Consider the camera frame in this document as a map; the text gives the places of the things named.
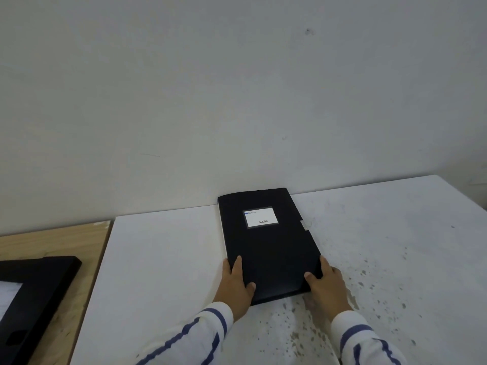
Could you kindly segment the person's left hand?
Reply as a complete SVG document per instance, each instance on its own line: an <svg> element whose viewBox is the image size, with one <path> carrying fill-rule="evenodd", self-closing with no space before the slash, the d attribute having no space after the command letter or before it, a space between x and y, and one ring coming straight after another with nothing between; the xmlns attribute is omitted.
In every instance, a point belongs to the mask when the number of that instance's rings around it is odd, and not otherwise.
<svg viewBox="0 0 487 365"><path fill-rule="evenodd" d="M249 300L243 282L242 257L237 256L230 267L227 259L222 262L222 277L213 302L226 304L232 312L233 322L240 320L248 311L252 300Z"/></svg>

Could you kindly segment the person's right hand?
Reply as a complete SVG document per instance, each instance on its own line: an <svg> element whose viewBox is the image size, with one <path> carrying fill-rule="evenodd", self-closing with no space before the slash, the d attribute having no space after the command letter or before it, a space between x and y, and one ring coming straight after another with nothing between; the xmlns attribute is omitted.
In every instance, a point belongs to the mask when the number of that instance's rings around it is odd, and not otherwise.
<svg viewBox="0 0 487 365"><path fill-rule="evenodd" d="M338 268L331 266L324 256L320 256L321 282L317 290L311 290L313 300L320 307L329 322L340 313L352 311L347 288Z"/></svg>

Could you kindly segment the black folder with white label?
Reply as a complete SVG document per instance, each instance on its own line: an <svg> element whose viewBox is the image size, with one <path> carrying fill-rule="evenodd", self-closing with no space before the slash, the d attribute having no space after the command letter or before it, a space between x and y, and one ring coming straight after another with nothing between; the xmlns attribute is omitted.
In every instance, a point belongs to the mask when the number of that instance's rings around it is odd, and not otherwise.
<svg viewBox="0 0 487 365"><path fill-rule="evenodd" d="M321 252L286 188L219 196L222 234L232 268L242 258L244 284L255 283L251 306L310 291L321 278Z"/></svg>

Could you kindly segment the person's right forearm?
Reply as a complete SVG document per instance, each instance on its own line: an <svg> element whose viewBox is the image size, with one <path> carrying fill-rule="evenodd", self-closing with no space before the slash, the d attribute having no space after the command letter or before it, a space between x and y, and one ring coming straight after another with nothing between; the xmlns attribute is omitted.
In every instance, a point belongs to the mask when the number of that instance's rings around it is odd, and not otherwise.
<svg viewBox="0 0 487 365"><path fill-rule="evenodd" d="M339 313L331 322L331 341L341 365L407 365L403 353L380 338L355 311Z"/></svg>

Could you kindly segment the person's left forearm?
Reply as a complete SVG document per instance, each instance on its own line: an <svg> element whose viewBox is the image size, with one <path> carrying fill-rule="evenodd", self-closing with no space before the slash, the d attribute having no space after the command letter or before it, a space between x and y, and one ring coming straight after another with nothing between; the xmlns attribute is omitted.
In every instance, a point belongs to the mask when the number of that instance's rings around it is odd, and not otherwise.
<svg viewBox="0 0 487 365"><path fill-rule="evenodd" d="M232 328L231 308L214 302L187 324L168 331L163 338L130 361L130 365L217 365L222 343Z"/></svg>

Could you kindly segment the wooden table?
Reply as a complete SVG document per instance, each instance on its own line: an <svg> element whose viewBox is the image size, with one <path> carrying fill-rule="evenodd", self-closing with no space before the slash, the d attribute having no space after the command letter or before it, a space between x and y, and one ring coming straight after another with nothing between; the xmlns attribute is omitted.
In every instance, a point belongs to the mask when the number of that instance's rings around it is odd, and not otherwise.
<svg viewBox="0 0 487 365"><path fill-rule="evenodd" d="M69 365L110 230L0 237L0 365Z"/></svg>

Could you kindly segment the black frame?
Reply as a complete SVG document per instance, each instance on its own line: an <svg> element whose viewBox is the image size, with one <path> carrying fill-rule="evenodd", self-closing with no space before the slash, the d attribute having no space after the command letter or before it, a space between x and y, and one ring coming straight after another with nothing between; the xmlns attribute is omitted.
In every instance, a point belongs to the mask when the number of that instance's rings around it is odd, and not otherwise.
<svg viewBox="0 0 487 365"><path fill-rule="evenodd" d="M0 365L27 365L82 262L75 256L0 261Z"/></svg>

